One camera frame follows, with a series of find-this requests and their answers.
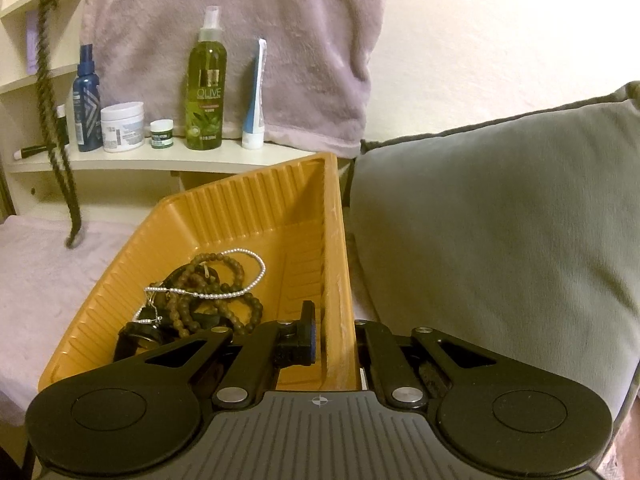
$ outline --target green spray bottle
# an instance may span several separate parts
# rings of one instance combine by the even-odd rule
[[[226,49],[221,38],[220,8],[207,7],[187,74],[185,124],[187,146],[192,150],[212,150],[222,144]]]

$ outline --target silver screw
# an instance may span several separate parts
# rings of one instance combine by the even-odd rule
[[[399,402],[418,402],[422,399],[422,392],[418,388],[402,386],[393,390],[391,396]]]
[[[222,388],[216,393],[218,398],[222,402],[242,402],[249,394],[244,388],[238,388],[237,386],[229,386],[228,388]]]

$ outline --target green velvet cushion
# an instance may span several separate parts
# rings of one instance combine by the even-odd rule
[[[640,84],[403,140],[367,146],[351,187],[381,321],[579,381],[619,422],[640,362]]]

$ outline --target orange plastic tray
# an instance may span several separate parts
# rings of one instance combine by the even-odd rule
[[[252,291],[263,321],[296,319],[316,304],[316,364],[281,371],[278,388],[353,390],[358,384],[351,290],[337,161],[327,153],[239,174],[165,198],[95,285],[45,368],[38,387],[111,362],[118,331],[145,301],[144,287],[196,254],[241,247],[267,272]],[[258,264],[234,257],[246,280]],[[244,304],[231,304],[246,316]]]

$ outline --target green liquid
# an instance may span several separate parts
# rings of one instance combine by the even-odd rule
[[[212,150],[222,144],[226,49],[218,41],[199,41],[189,56],[186,99],[186,140],[192,150]]]

